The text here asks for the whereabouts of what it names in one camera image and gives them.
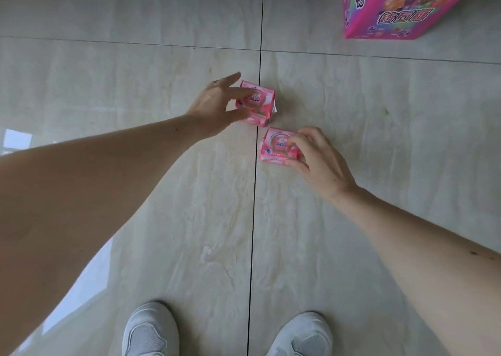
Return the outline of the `pink packet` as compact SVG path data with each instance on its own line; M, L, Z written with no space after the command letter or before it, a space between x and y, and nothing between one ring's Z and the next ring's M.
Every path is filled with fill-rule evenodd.
M248 81L241 81L240 87L252 88L254 93L245 98L235 100L235 108L250 111L245 122L259 127L267 127L276 109L276 91Z
M259 161L285 165L287 160L301 161L303 153L296 145L289 145L289 137L296 134L276 127L268 127L259 151Z

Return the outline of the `person's white shoe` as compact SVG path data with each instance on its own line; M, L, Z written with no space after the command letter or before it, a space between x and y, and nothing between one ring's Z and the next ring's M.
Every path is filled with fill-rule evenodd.
M332 356L333 333L322 315L307 311L277 334L266 356Z
M133 311L124 330L121 356L180 356L178 327L164 302L147 302Z

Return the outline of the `person's left forearm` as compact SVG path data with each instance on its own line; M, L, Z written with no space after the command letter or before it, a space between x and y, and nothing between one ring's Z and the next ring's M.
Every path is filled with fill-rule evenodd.
M186 114L0 157L0 356L47 318L204 137L200 119Z

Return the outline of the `person's left hand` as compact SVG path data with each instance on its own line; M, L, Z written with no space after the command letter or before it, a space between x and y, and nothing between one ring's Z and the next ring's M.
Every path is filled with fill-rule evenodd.
M203 139L213 137L226 129L226 112L231 100L254 93L252 88L235 87L241 73L237 72L210 82L191 104L186 115L191 117Z

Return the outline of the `person's right hand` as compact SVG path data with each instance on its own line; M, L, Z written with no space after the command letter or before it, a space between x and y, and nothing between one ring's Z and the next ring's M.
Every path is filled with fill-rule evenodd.
M303 153L302 161L310 172L299 172L310 187L335 207L341 207L346 196L358 185L345 158L318 127L304 127L289 137Z

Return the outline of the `person's right forearm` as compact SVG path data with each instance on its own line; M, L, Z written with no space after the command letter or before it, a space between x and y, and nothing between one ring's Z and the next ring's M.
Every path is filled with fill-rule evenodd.
M329 201L360 227L451 356L501 356L501 254L359 187Z

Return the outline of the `person's right white shoe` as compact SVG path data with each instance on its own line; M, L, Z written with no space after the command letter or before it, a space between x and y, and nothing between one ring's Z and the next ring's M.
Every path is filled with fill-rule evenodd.
M332 356L333 333L322 315L307 311L277 334L266 356Z

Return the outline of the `pink colourful cardboard box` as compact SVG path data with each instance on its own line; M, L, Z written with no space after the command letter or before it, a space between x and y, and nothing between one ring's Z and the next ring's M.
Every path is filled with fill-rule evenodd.
M343 0L344 36L414 40L460 0Z

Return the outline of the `person's left white shoe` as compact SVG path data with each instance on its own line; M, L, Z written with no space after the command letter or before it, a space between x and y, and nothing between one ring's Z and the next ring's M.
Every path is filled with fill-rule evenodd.
M147 302L133 311L124 330L121 356L180 356L178 327L164 302Z

